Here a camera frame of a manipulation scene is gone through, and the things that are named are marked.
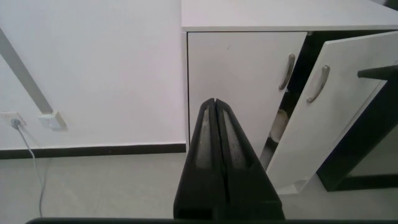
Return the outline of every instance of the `wall socket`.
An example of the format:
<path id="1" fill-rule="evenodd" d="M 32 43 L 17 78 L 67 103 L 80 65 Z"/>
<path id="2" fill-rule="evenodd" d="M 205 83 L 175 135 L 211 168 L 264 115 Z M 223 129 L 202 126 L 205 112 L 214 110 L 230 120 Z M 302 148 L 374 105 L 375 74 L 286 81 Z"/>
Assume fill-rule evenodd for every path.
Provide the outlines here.
<path id="1" fill-rule="evenodd" d="M 0 112 L 0 117 L 7 122 L 8 125 L 11 126 L 12 119 L 18 119 L 21 122 L 22 126 L 25 126 L 26 123 L 19 115 L 18 112 Z"/>

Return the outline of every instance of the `cabinet handle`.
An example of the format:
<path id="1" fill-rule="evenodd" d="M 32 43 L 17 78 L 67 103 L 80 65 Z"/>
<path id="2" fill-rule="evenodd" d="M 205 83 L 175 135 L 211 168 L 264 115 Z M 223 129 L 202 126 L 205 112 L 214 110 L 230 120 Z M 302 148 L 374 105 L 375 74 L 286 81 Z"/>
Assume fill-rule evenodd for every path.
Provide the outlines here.
<path id="1" fill-rule="evenodd" d="M 294 54 L 289 55 L 285 79 L 284 79 L 284 82 L 279 85 L 279 90 L 283 90 L 286 87 L 287 83 L 289 82 L 290 77 L 292 76 L 295 58 L 296 57 L 294 56 Z"/>
<path id="2" fill-rule="evenodd" d="M 307 98 L 308 103 L 312 103 L 318 98 L 319 94 L 323 90 L 323 87 L 325 87 L 325 85 L 326 85 L 326 81 L 328 80 L 328 77 L 329 77 L 329 72 L 330 72 L 330 67 L 327 65 L 324 65 L 322 67 L 321 85 L 319 86 L 319 89 L 317 90 L 317 93 L 315 94 L 315 96 Z"/>

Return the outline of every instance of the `white power cable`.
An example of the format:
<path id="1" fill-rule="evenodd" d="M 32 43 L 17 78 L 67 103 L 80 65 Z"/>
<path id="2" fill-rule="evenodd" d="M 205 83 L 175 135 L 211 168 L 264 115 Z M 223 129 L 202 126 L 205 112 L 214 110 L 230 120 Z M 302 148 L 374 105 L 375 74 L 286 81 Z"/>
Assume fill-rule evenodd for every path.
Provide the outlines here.
<path id="1" fill-rule="evenodd" d="M 43 217 L 43 215 L 42 215 L 42 200 L 43 200 L 43 192 L 44 192 L 45 185 L 44 185 L 44 183 L 42 182 L 42 178 L 40 177 L 40 174 L 39 174 L 39 172 L 38 172 L 38 170 L 37 170 L 37 167 L 36 167 L 36 157 L 35 157 L 35 154 L 34 154 L 34 153 L 32 152 L 32 150 L 30 149 L 30 147 L 29 147 L 29 145 L 28 145 L 28 143 L 27 143 L 27 141 L 26 141 L 26 139 L 25 139 L 24 134 L 23 134 L 22 131 L 19 129 L 19 126 L 20 126 L 20 125 L 21 125 L 21 121 L 19 121 L 18 119 L 12 119 L 12 120 L 11 120 L 11 126 L 19 132 L 19 134 L 20 134 L 21 137 L 22 137 L 22 140 L 24 140 L 24 143 L 25 143 L 25 145 L 26 145 L 26 147 L 27 147 L 27 150 L 29 150 L 30 154 L 31 154 L 32 157 L 33 157 L 33 166 L 34 166 L 34 168 L 35 168 L 35 170 L 36 170 L 37 177 L 39 178 L 40 185 L 42 186 L 42 190 L 41 190 L 41 192 L 40 192 L 40 200 L 39 200 L 39 213 L 40 213 L 40 217 Z"/>

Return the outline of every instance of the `gray floor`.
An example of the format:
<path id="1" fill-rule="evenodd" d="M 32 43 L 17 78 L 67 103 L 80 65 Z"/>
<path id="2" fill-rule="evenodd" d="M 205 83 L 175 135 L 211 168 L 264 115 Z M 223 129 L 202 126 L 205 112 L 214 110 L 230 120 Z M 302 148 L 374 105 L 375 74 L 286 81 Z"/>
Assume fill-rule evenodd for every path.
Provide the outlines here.
<path id="1" fill-rule="evenodd" d="M 47 170 L 45 217 L 172 218 L 185 154 L 38 159 Z M 0 161 L 1 223 L 39 216 L 40 184 L 31 159 Z M 328 193 L 313 178 L 281 196 L 289 219 L 398 219 L 398 189 Z"/>

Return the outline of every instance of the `white wall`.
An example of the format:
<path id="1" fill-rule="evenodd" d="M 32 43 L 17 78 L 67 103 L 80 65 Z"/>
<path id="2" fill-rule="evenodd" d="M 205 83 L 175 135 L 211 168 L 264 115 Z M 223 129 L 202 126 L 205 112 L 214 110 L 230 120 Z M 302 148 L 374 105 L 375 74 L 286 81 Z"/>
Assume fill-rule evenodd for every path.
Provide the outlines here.
<path id="1" fill-rule="evenodd" d="M 2 0 L 0 27 L 68 126 L 43 128 L 0 58 L 0 111 L 20 113 L 32 147 L 185 142 L 179 1 Z M 23 148 L 1 120 L 0 149 Z"/>

